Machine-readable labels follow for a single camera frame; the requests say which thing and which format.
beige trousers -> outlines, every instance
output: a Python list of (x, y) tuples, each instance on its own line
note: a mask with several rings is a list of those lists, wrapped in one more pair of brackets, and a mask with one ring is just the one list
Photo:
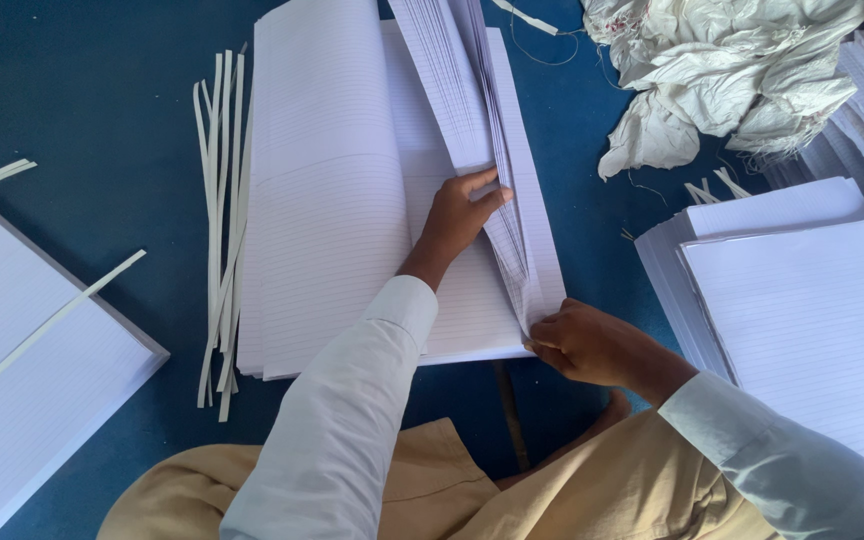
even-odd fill
[[(258, 446), (192, 448), (162, 461), (109, 510), (99, 540), (218, 538)], [(647, 410), (499, 492), (448, 418), (398, 435), (380, 539), (771, 539), (762, 514)]]

crumpled sack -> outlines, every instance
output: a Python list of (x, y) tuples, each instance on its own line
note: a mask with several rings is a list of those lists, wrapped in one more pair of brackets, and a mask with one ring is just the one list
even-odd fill
[(672, 168), (698, 132), (750, 154), (790, 153), (856, 92), (835, 72), (864, 0), (582, 0), (585, 30), (610, 45), (619, 86), (640, 91), (608, 136), (603, 180)]

white shirt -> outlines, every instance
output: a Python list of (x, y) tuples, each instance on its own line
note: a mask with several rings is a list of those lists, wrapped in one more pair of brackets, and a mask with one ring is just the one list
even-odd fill
[[(439, 305), (414, 276), (295, 380), (220, 525), (225, 540), (373, 539), (412, 376)], [(788, 540), (864, 538), (864, 458), (701, 373), (658, 410)]]

blue floor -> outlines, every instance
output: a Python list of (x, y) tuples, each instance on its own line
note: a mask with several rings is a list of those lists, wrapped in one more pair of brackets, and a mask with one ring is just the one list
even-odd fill
[[(0, 0), (0, 166), (39, 166), (0, 184), (0, 213), (87, 283), (138, 248), (149, 254), (102, 291), (172, 359), (0, 531), (5, 539), (94, 536), (140, 474), (176, 452), (210, 443), (259, 444), (289, 381), (240, 377), (228, 423), (194, 396), (206, 328), (206, 205), (190, 94), (213, 55), (252, 41), (253, 23), (282, 2)], [(519, 0), (564, 30), (580, 25), (575, 0)], [(631, 92), (612, 88), (608, 64), (579, 38), (575, 58), (537, 63), (512, 43), (509, 13), (483, 1), (500, 26), (570, 296), (622, 317), (661, 343), (675, 338), (636, 250), (641, 235), (688, 201), (683, 182), (712, 177), (718, 156), (743, 171), (724, 141), (673, 171), (596, 174)], [(382, 13), (390, 17), (387, 6)], [(569, 57), (570, 37), (518, 21), (515, 35), (547, 62)], [(740, 176), (751, 192), (760, 177)], [(507, 363), (529, 460), (577, 436), (603, 407), (604, 389), (563, 379), (534, 359)], [(489, 362), (420, 368), (404, 427), (449, 416), (492, 477), (518, 472)]]

hand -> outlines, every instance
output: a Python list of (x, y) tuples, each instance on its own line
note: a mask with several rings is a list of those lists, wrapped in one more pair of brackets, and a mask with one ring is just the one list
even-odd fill
[(499, 207), (512, 200), (512, 190), (501, 187), (473, 201), (470, 194), (496, 179), (496, 167), (449, 178), (435, 194), (425, 220), (422, 236), (396, 275), (415, 276), (433, 291), (462, 250), (469, 247), (486, 220)]
[(530, 335), (525, 348), (569, 379), (626, 387), (654, 407), (699, 373), (642, 330), (571, 298)]

